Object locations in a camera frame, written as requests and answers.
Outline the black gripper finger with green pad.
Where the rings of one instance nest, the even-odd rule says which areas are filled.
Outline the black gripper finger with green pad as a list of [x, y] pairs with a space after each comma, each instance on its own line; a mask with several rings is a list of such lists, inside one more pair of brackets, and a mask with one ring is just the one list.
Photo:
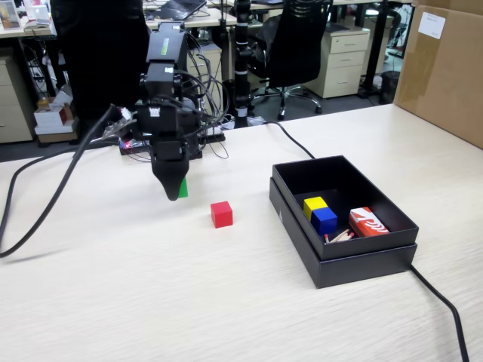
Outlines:
[[154, 160], [152, 162], [152, 172], [163, 186], [170, 201], [188, 196], [186, 182], [188, 170], [188, 161]]

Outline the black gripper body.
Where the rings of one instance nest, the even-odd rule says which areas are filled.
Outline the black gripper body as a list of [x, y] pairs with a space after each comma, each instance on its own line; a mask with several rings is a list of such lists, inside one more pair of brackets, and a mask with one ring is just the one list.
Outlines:
[[147, 144], [151, 162], [201, 157], [201, 111], [191, 100], [138, 100], [135, 109], [135, 139]]

